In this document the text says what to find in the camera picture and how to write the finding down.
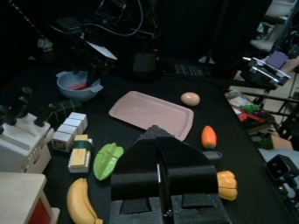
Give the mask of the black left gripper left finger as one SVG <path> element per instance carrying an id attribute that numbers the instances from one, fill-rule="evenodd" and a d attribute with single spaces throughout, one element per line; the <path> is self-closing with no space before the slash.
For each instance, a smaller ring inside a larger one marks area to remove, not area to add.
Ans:
<path id="1" fill-rule="evenodd" d="M 152 126 L 116 162 L 108 224 L 161 222 L 154 153 L 154 140 L 160 135 L 161 129 Z"/>

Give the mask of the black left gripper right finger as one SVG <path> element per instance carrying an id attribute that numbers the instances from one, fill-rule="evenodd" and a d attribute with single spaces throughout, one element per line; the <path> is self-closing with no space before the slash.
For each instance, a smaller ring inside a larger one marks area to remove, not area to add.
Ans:
<path id="1" fill-rule="evenodd" d="M 158 199 L 153 224 L 230 224 L 204 154 L 153 126 Z"/>

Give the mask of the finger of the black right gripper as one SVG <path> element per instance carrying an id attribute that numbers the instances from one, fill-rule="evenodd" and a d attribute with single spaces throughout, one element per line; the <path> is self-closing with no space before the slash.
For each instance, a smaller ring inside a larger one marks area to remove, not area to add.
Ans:
<path id="1" fill-rule="evenodd" d="M 94 81 L 101 77 L 104 74 L 104 69 L 101 67 L 93 66 L 88 70 L 88 77 L 86 77 L 86 86 L 90 87 Z"/>

